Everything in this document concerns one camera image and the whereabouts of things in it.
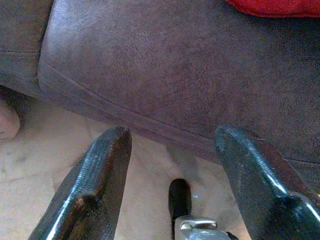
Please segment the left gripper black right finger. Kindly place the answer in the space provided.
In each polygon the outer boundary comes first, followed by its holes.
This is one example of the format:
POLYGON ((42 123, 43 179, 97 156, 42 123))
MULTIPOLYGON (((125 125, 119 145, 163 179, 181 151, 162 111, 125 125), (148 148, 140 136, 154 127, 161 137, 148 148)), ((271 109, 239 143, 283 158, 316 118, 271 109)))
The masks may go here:
POLYGON ((320 196, 275 147, 230 125, 214 142, 251 240, 320 240, 320 196))

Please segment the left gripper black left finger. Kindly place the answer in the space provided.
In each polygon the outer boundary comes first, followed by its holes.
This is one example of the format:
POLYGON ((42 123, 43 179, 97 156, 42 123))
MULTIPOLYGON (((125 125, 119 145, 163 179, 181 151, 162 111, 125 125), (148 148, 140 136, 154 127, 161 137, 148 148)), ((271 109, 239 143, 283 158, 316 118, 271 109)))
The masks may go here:
POLYGON ((55 192, 28 240, 114 240, 132 152, 128 128, 97 137, 55 192))

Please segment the pink pillow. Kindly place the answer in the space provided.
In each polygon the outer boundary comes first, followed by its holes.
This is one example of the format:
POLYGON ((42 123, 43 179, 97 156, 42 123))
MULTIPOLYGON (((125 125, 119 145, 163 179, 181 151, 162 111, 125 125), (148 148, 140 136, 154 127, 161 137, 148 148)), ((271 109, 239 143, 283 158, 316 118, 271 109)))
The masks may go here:
POLYGON ((0 141, 13 139, 20 129, 20 118, 4 100, 0 100, 0 141))

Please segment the grey-brown fabric sofa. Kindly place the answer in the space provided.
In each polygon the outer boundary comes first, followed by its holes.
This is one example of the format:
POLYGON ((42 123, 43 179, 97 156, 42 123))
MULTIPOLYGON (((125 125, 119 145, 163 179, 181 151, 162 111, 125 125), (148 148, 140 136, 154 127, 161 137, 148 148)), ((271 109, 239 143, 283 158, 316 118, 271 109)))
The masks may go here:
POLYGON ((0 86, 201 158, 220 125, 320 192, 320 17, 227 0, 0 0, 0 86))

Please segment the red pillow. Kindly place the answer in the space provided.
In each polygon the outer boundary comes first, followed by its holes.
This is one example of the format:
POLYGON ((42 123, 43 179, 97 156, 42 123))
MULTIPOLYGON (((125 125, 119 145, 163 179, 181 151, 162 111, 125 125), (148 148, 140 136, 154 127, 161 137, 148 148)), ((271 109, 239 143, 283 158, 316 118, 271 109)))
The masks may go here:
POLYGON ((320 18, 320 0, 225 0, 238 11, 265 18, 320 18))

